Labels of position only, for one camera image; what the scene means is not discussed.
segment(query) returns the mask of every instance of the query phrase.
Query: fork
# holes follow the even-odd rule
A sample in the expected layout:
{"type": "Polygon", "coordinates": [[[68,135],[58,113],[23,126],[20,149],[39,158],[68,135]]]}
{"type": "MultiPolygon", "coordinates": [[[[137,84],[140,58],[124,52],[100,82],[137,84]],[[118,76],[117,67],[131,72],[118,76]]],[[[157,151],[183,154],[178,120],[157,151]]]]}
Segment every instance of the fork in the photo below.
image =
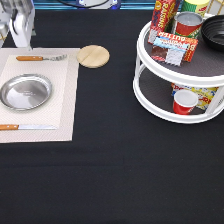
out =
{"type": "Polygon", "coordinates": [[[45,57],[41,57],[41,56],[18,56],[18,57],[16,57],[16,59],[18,61],[43,61],[43,60],[61,61],[65,58],[67,58],[67,54],[57,56],[57,57],[51,57],[51,58],[45,58],[45,57]]]}

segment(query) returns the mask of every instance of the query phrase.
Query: round wooden board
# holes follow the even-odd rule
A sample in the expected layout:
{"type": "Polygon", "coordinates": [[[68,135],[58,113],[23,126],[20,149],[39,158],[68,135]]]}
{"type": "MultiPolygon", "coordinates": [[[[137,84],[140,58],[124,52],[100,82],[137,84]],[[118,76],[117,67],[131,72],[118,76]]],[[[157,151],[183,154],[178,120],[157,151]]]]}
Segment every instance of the round wooden board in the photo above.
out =
{"type": "Polygon", "coordinates": [[[105,65],[110,58],[107,49],[97,45],[90,45],[82,48],[78,55],[78,62],[87,68],[98,68],[105,65]]]}

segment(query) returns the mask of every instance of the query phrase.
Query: black bowl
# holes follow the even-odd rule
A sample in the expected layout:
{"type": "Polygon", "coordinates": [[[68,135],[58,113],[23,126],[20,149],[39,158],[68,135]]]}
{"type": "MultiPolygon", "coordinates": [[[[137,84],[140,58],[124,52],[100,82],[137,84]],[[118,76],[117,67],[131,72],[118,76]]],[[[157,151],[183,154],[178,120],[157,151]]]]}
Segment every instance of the black bowl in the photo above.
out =
{"type": "Polygon", "coordinates": [[[201,34],[208,46],[224,52],[224,15],[206,19],[202,24],[201,34]]]}

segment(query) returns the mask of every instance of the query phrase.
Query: butter knife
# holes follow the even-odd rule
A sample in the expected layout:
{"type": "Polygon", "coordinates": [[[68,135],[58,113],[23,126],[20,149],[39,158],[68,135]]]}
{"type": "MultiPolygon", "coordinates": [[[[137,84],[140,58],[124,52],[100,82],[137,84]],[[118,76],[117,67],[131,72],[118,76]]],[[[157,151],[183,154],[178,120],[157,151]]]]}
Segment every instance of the butter knife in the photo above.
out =
{"type": "Polygon", "coordinates": [[[57,129],[52,125],[24,125],[24,124],[1,124],[0,131],[6,130],[54,130],[57,129]]]}
{"type": "Polygon", "coordinates": [[[67,58],[67,54],[57,56],[57,57],[41,57],[41,56],[18,56],[16,59],[18,61],[43,61],[43,60],[50,60],[50,61],[61,61],[63,59],[67,58]]]}

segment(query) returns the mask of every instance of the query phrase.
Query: silver bowl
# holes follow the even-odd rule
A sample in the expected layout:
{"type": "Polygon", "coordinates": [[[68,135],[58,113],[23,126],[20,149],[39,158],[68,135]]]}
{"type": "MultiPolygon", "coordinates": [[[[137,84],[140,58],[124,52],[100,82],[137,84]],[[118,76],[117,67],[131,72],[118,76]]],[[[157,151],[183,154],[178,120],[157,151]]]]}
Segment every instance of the silver bowl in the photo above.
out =
{"type": "Polygon", "coordinates": [[[24,74],[7,81],[0,90],[1,102],[10,109],[29,110],[45,103],[52,92],[49,79],[37,74],[24,74]]]}

